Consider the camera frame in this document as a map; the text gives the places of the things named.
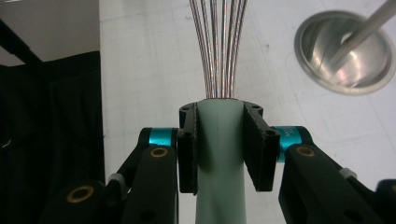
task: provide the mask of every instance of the light green handle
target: light green handle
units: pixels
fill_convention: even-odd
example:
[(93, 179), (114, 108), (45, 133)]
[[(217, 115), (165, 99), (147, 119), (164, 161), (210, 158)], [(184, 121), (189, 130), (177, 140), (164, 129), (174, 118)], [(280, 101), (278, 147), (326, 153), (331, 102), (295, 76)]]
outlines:
[(196, 224), (245, 224), (243, 102), (198, 102)]

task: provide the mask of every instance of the black fabric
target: black fabric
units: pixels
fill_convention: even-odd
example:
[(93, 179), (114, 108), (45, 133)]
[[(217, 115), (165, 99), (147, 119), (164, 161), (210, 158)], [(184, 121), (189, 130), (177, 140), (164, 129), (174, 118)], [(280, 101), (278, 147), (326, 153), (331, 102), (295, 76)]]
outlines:
[(0, 223), (37, 223), (80, 179), (104, 181), (99, 52), (0, 66)]

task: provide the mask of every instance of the metal bowl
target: metal bowl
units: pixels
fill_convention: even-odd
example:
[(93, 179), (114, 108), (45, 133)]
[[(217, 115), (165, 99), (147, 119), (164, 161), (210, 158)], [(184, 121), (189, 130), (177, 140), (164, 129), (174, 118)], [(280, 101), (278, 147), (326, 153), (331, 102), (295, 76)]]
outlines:
[(347, 95), (377, 91), (392, 79), (395, 48), (389, 37), (377, 30), (336, 63), (332, 56), (365, 19), (343, 11), (319, 13), (297, 31), (294, 47), (305, 72), (321, 86)]

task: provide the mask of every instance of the metal whisk wire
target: metal whisk wire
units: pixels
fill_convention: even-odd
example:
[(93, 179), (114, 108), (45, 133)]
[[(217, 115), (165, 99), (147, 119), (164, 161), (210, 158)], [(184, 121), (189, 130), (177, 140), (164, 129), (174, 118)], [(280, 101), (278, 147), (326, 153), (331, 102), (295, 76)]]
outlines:
[(204, 68), (206, 98), (234, 98), (236, 61), (248, 0), (222, 0), (219, 10), (217, 0), (209, 0), (209, 17), (206, 0), (200, 1), (201, 10), (197, 0), (190, 0), (190, 4)]

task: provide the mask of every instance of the teal band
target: teal band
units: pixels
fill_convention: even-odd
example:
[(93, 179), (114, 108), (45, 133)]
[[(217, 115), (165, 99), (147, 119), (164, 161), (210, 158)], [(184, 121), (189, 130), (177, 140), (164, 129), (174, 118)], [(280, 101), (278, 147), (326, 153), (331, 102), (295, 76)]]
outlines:
[(277, 126), (275, 127), (280, 133), (280, 153), (277, 161), (285, 161), (285, 152), (289, 146), (293, 144), (300, 144), (303, 142), (300, 133), (294, 126)]
[(149, 134), (150, 145), (172, 146), (172, 128), (153, 128)]

